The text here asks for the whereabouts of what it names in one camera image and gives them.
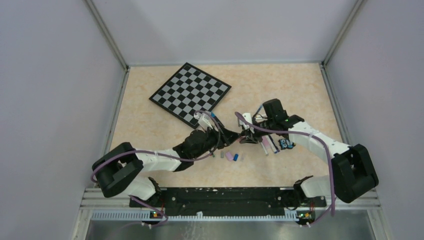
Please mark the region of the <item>purple highlighter cap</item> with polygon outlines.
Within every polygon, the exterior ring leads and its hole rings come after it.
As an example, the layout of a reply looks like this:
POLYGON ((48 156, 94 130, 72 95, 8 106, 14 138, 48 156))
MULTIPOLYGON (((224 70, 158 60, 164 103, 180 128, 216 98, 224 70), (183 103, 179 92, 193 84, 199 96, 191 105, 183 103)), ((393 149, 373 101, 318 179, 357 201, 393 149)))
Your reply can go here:
POLYGON ((228 161, 233 161, 234 160, 234 156, 233 156, 233 154, 230 152, 230 151, 228 151, 228 152, 226 152, 225 154, 224 154, 224 156, 225 156, 225 158, 228 160, 228 161))

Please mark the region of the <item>grey white marker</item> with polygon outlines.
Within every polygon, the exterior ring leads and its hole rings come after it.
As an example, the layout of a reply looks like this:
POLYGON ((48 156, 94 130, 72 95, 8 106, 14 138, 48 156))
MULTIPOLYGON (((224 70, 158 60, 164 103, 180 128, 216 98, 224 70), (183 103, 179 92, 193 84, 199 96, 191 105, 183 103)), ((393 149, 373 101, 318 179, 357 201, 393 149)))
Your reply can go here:
POLYGON ((263 151, 264 151, 265 155, 266 155, 266 156, 268 156, 268 155, 269 155, 269 153, 268 153, 268 151, 267 151, 266 147, 265 147, 265 146, 262 146, 262 149, 263 149, 263 151))

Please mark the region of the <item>black highlighter blue cap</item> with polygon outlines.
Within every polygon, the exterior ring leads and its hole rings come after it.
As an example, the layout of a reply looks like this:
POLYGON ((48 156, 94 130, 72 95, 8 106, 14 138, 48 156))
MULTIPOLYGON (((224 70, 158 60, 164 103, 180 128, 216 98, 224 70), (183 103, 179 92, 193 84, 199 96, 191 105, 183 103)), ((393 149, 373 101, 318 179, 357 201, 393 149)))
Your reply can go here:
POLYGON ((224 127, 224 125, 219 120, 219 118, 213 112, 210 112, 210 115, 213 118, 214 122, 222 129, 224 127))

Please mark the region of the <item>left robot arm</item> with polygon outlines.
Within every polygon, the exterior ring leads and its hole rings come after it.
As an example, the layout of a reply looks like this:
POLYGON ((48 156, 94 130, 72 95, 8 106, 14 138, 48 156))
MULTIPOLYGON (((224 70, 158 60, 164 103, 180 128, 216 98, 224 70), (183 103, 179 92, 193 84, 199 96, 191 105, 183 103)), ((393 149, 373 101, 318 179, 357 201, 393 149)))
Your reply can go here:
POLYGON ((215 150, 230 146, 239 137, 239 133, 225 128, 197 129, 177 146, 156 151, 136 149, 123 142, 92 165, 91 178, 106 198, 126 194, 154 207, 160 202, 161 189, 153 178, 143 177, 143 173, 184 171, 215 150))

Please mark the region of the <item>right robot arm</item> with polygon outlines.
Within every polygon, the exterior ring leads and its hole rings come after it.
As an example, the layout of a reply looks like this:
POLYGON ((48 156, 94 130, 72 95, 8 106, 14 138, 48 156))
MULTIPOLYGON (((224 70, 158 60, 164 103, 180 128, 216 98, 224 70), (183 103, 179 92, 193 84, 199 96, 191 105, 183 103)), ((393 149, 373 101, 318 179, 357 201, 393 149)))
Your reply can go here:
POLYGON ((307 176, 295 185, 293 200, 307 206, 315 197, 330 196, 351 203, 379 184, 368 149, 362 144, 348 145, 313 128, 302 117, 288 115, 277 98, 262 104, 265 116, 247 116, 236 112, 239 125, 248 140, 258 142, 275 134, 302 146, 328 164, 328 175, 307 176))

